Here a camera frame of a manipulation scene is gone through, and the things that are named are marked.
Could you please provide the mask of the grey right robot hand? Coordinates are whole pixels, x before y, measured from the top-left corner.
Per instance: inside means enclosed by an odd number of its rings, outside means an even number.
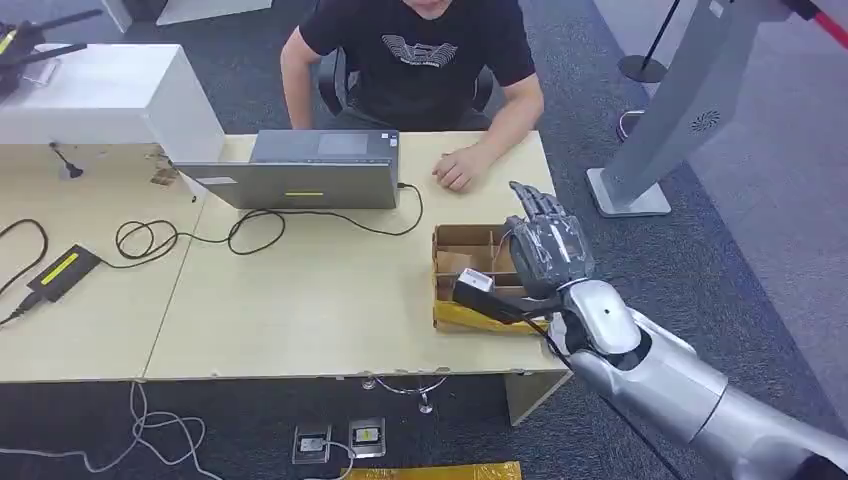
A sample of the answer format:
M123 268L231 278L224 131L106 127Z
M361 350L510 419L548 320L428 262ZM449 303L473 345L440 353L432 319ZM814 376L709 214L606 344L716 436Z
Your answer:
M556 196L511 181L525 211L509 216L504 226L510 256L526 293L546 299L562 288L592 277L595 261L579 219Z

